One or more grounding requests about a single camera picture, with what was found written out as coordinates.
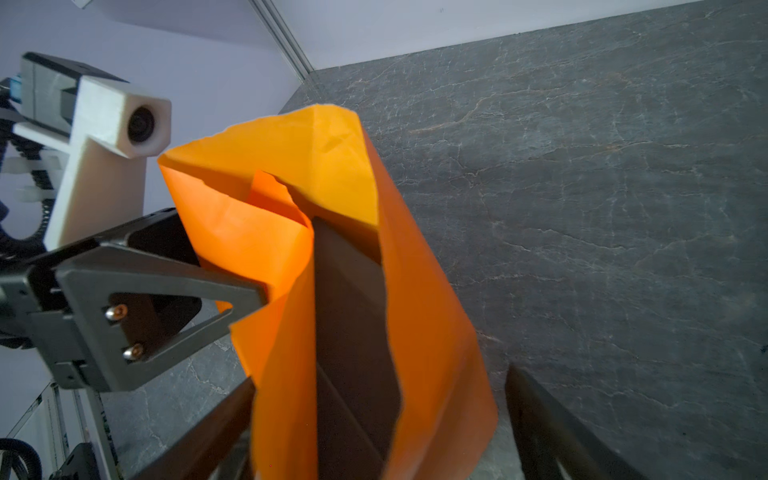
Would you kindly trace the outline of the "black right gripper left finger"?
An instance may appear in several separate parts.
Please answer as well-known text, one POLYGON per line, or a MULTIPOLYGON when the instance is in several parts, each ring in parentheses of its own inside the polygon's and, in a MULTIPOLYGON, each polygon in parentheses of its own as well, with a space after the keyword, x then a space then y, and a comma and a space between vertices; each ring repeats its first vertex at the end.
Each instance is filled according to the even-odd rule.
POLYGON ((255 394, 246 378, 134 479, 208 479, 250 425, 255 394))

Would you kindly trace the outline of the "blue gift box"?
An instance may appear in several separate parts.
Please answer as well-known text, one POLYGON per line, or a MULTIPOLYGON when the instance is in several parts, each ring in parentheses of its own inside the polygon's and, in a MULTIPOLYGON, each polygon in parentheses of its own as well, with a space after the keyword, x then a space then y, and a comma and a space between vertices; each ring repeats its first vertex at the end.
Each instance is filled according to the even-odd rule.
POLYGON ((319 476, 378 479, 401 410, 383 272, 327 222, 313 228, 319 476))

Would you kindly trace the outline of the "orange wrapping paper sheet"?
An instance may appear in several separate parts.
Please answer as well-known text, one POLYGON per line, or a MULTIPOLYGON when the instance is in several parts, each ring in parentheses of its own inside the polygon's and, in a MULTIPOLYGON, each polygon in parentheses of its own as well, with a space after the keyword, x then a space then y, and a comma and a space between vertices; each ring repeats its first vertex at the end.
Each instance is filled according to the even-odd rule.
POLYGON ((258 479, 465 479, 498 414, 476 331, 356 113, 314 105, 163 154, 232 325, 258 479))

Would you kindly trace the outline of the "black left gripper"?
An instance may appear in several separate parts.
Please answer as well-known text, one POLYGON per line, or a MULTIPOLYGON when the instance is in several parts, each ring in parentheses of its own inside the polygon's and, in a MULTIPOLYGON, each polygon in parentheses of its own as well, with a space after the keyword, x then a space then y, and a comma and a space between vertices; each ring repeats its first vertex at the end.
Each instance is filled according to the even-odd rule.
POLYGON ((266 303, 198 266, 175 209, 1 270, 1 339, 38 351, 65 389, 134 390, 266 303))

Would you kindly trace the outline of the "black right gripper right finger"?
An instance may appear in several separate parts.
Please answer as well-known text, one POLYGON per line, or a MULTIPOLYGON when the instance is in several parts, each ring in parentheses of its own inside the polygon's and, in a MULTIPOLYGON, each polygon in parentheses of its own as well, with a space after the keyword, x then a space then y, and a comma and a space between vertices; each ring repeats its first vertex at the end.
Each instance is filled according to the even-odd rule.
POLYGON ((510 365, 506 405, 526 479, 643 479, 527 372, 510 365))

